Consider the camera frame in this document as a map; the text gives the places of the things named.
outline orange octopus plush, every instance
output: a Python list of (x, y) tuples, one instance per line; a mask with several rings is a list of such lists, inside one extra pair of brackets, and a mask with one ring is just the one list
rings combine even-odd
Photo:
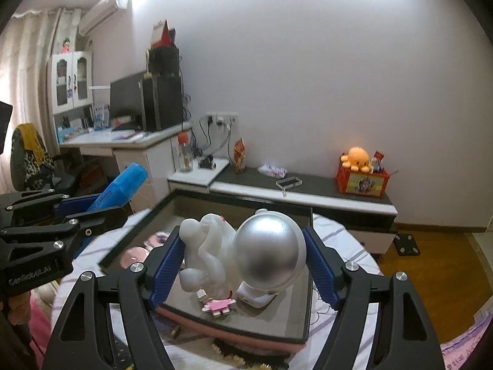
[(351, 171), (368, 174), (370, 172), (370, 156), (361, 147), (353, 147), (349, 154), (341, 156), (342, 166)]

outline speaker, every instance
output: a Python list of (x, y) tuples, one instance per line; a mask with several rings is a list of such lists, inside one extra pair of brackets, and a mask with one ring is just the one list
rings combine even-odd
[(153, 74), (179, 74), (179, 49), (176, 46), (159, 46), (150, 49), (149, 71)]
[(148, 132), (162, 131), (183, 122), (181, 78), (152, 74), (140, 82), (142, 124)]

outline power outlet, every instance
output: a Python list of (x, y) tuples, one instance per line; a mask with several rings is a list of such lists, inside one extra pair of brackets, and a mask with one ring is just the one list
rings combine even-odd
[(206, 116), (212, 117), (213, 124), (218, 127), (229, 124), (230, 122), (236, 122), (238, 119), (238, 113), (235, 111), (210, 111), (206, 113)]

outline curtain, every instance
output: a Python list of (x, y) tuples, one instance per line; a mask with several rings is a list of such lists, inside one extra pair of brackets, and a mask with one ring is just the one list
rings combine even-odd
[(10, 178), (12, 133), (32, 122), (50, 155), (58, 152), (47, 96), (47, 68), (65, 38), (75, 45), (81, 10), (28, 12), (11, 18), (0, 35), (0, 101), (13, 106), (6, 143), (0, 156), (0, 193), (14, 190)]

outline yellow cloth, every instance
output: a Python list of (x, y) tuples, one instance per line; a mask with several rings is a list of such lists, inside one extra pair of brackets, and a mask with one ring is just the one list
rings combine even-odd
[(24, 150), (32, 151), (36, 164), (41, 165), (44, 161), (44, 150), (39, 144), (38, 132), (34, 124), (21, 124), (17, 129), (21, 132)]

